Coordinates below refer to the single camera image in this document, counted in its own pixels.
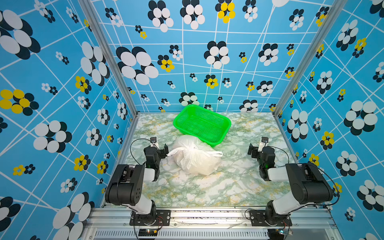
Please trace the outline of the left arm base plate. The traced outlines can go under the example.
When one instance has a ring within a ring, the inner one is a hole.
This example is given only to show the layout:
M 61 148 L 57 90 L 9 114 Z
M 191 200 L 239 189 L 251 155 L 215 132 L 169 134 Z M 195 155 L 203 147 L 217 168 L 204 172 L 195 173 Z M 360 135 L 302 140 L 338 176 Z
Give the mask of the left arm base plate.
M 148 226 L 148 227 L 164 227 L 169 226 L 171 220 L 170 210 L 156 210 L 148 215 L 138 215 L 131 213 L 130 226 Z

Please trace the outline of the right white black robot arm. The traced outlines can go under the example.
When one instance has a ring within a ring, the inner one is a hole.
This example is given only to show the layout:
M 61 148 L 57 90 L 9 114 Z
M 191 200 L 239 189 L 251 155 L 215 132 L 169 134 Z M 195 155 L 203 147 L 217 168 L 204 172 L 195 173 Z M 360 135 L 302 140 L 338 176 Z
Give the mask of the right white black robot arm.
M 264 219 L 268 225 L 287 224 L 290 213 L 305 206 L 318 206 L 333 199 L 333 189 L 315 164 L 287 163 L 276 167 L 275 150 L 265 144 L 260 144 L 258 147 L 249 145 L 248 155 L 257 159 L 259 173 L 264 181 L 290 184 L 291 190 L 287 194 L 267 203 Z

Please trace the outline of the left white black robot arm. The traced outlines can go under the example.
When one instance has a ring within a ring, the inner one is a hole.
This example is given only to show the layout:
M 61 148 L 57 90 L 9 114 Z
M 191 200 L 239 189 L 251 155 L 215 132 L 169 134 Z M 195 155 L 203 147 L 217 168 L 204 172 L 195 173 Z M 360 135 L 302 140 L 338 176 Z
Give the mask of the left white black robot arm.
M 169 148 L 158 149 L 155 144 L 144 148 L 146 161 L 138 165 L 117 165 L 105 192 L 106 203 L 124 206 L 132 211 L 131 225 L 151 226 L 163 224 L 163 214 L 157 212 L 155 201 L 143 195 L 144 182 L 156 182 L 160 175 L 160 162 L 167 157 Z

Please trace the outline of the white plastic bag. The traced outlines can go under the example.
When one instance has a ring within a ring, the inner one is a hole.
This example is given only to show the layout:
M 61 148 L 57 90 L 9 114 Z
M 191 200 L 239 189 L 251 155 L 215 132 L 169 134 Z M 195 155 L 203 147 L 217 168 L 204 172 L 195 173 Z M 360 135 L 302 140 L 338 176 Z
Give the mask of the white plastic bag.
M 223 153 L 195 136 L 183 135 L 175 140 L 167 156 L 188 174 L 208 176 L 218 169 Z

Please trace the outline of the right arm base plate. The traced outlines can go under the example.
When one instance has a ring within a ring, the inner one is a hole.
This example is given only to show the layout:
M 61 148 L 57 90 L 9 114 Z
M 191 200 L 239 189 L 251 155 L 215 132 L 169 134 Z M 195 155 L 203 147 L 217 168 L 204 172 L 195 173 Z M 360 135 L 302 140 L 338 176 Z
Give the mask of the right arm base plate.
M 250 210 L 248 218 L 253 227 L 291 227 L 292 221 L 288 215 L 278 215 L 271 211 Z

